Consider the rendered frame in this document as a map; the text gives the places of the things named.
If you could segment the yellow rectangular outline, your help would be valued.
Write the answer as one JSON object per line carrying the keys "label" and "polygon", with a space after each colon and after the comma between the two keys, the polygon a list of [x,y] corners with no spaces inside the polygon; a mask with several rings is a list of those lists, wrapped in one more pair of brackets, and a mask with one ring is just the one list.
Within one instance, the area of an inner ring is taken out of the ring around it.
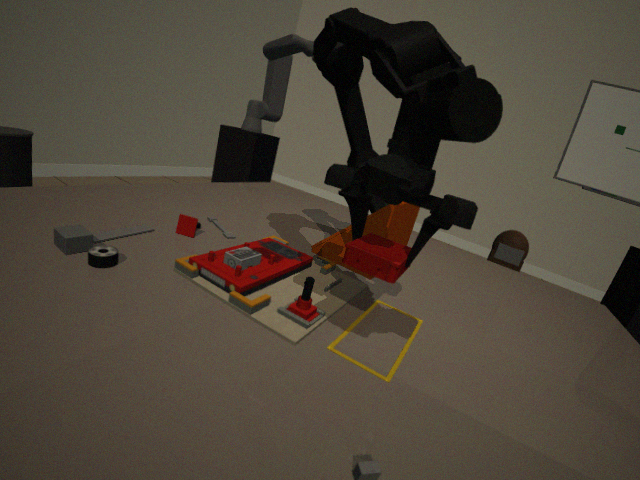
{"label": "yellow rectangular outline", "polygon": [[[372,310],[372,309],[373,309],[373,308],[374,308],[378,303],[384,304],[384,305],[386,305],[386,306],[388,306],[388,307],[390,307],[390,308],[392,308],[392,309],[394,309],[394,310],[396,310],[396,311],[398,311],[398,312],[400,312],[400,313],[402,313],[402,314],[404,314],[404,315],[406,315],[406,316],[408,316],[408,317],[412,317],[412,318],[414,318],[414,319],[416,319],[416,320],[418,320],[418,321],[419,321],[419,322],[418,322],[418,324],[417,324],[417,326],[415,327],[415,329],[414,329],[414,331],[413,331],[412,335],[410,336],[409,340],[408,340],[408,341],[407,341],[407,343],[405,344],[405,346],[404,346],[404,348],[403,348],[402,352],[400,353],[400,355],[399,355],[398,359],[396,360],[396,362],[394,363],[393,367],[391,368],[391,370],[390,370],[390,372],[389,372],[389,374],[388,374],[388,376],[387,376],[387,377],[384,377],[384,376],[382,376],[381,374],[379,374],[379,373],[377,373],[376,371],[374,371],[373,369],[370,369],[370,368],[368,368],[368,367],[364,366],[363,364],[359,363],[358,361],[356,361],[356,360],[354,360],[354,359],[351,359],[351,358],[347,357],[345,354],[341,353],[340,351],[338,351],[338,350],[336,350],[336,349],[334,348],[334,347],[335,347],[335,346],[336,346],[340,341],[342,341],[342,340],[343,340],[343,339],[344,339],[344,338],[345,338],[345,337],[346,337],[346,336],[347,336],[347,335],[348,335],[348,334],[349,334],[349,333],[350,333],[350,332],[351,332],[351,331],[352,331],[352,330],[353,330],[353,329],[354,329],[354,328],[355,328],[355,327],[356,327],[356,326],[357,326],[357,325],[358,325],[358,324],[359,324],[359,323],[360,323],[360,322],[365,318],[365,316],[366,316],[366,315],[367,315],[367,314],[368,314],[368,313],[369,313],[369,312],[370,312],[370,311],[371,311],[371,310]],[[417,335],[417,333],[418,333],[418,331],[419,331],[419,329],[420,329],[420,327],[421,327],[422,323],[423,323],[423,320],[421,320],[421,319],[419,319],[419,318],[417,318],[417,317],[414,317],[414,316],[410,316],[410,315],[406,314],[405,312],[403,312],[403,311],[401,311],[401,310],[399,310],[399,309],[397,309],[397,308],[394,308],[394,307],[392,307],[392,306],[390,306],[390,305],[388,305],[388,304],[386,304],[386,303],[384,303],[384,302],[382,302],[382,301],[380,301],[380,300],[378,300],[378,299],[377,299],[375,302],[373,302],[373,304],[372,304],[372,305],[371,305],[371,306],[370,306],[370,307],[369,307],[369,308],[368,308],[368,309],[367,309],[367,310],[366,310],[366,311],[365,311],[365,312],[364,312],[364,313],[363,313],[363,314],[362,314],[362,315],[361,315],[361,316],[360,316],[360,317],[359,317],[359,318],[358,318],[358,319],[357,319],[357,320],[356,320],[356,321],[355,321],[355,322],[354,322],[354,323],[353,323],[353,324],[352,324],[348,329],[346,329],[346,330],[345,330],[345,331],[344,331],[344,332],[343,332],[343,333],[342,333],[342,334],[341,334],[341,335],[340,335],[340,336],[339,336],[339,337],[338,337],[334,342],[332,342],[332,343],[327,347],[327,349],[329,349],[329,350],[331,350],[332,352],[334,352],[334,353],[338,354],[339,356],[343,357],[345,360],[346,360],[346,359],[347,359],[347,360],[349,360],[350,362],[354,363],[355,365],[359,366],[360,368],[362,368],[362,369],[364,369],[364,370],[366,370],[366,371],[371,372],[371,373],[372,373],[373,375],[375,375],[376,377],[378,377],[378,378],[380,378],[380,379],[383,379],[383,380],[387,381],[388,383],[390,383],[390,381],[391,381],[392,377],[394,376],[394,374],[396,373],[396,371],[397,371],[397,369],[398,369],[398,367],[399,367],[399,365],[400,365],[400,363],[401,363],[402,359],[403,359],[403,358],[404,358],[404,356],[406,355],[406,353],[407,353],[407,351],[408,351],[408,349],[409,349],[409,347],[410,347],[410,345],[411,345],[411,343],[412,343],[412,341],[413,341],[414,337],[416,337],[416,335]]]}

